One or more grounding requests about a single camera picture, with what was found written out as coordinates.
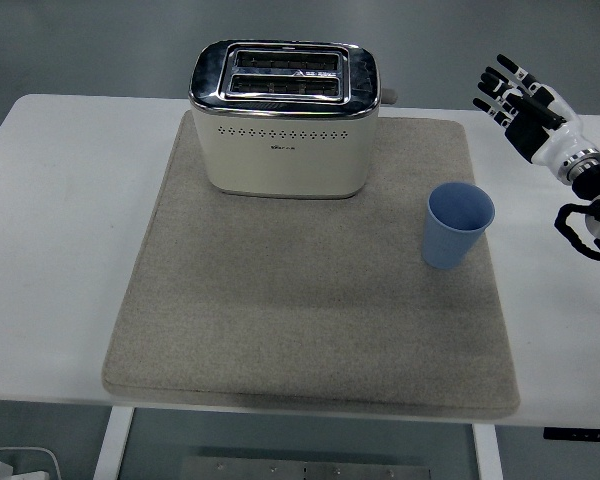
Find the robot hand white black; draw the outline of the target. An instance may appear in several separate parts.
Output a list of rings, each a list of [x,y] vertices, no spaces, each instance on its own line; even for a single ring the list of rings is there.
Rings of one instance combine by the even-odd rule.
[[[582,121],[557,91],[503,54],[500,69],[488,67],[480,76],[483,94],[474,105],[503,131],[527,162],[557,172],[572,157],[594,152],[582,134]]]

